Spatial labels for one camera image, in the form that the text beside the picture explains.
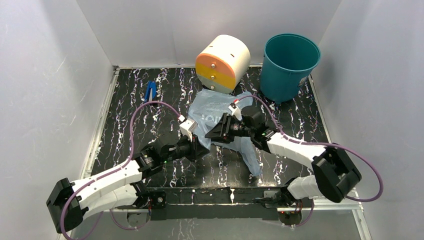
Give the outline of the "teal plastic trash bin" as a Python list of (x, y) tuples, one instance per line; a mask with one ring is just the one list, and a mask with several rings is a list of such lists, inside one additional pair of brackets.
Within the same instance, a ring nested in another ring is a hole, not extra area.
[(264, 46), (260, 91), (270, 101), (291, 101), (321, 59), (320, 48), (293, 33), (271, 37)]

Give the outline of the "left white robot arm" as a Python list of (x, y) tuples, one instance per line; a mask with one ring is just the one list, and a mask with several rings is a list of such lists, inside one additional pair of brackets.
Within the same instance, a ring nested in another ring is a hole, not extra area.
[(57, 233), (73, 230), (88, 217), (121, 206), (164, 208), (166, 194), (148, 190), (143, 180), (161, 172), (168, 162), (183, 158), (195, 162), (209, 152), (196, 135), (182, 136), (175, 144), (148, 144), (129, 162), (91, 177), (59, 180), (46, 201)]

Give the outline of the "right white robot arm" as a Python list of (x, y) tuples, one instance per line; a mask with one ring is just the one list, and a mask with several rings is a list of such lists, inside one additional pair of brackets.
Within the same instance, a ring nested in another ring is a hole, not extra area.
[(237, 114), (223, 113), (205, 137), (223, 144), (233, 142), (236, 137), (247, 137), (256, 148), (287, 157), (311, 169), (312, 175), (292, 178), (281, 188), (276, 200), (288, 207), (295, 207), (301, 199), (313, 197), (325, 197), (339, 203), (362, 179), (345, 150), (301, 144), (293, 137), (283, 136), (253, 106), (244, 107)]

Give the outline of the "light blue plastic bag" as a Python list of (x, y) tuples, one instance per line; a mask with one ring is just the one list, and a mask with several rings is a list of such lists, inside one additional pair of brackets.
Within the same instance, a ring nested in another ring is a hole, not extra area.
[(205, 134), (212, 130), (218, 123), (223, 113), (231, 112), (229, 109), (230, 103), (235, 99), (249, 95), (251, 95), (251, 93), (248, 91), (232, 96), (209, 89), (202, 89), (196, 94), (196, 97), (188, 108), (188, 117), (198, 124), (197, 128), (194, 130), (194, 134), (198, 136), (199, 142), (205, 148), (210, 150), (211, 144), (214, 144), (239, 152), (250, 173), (254, 177), (257, 177), (262, 174), (262, 169), (257, 160), (256, 148), (249, 137), (236, 136), (234, 141), (230, 143), (219, 143), (205, 138)]

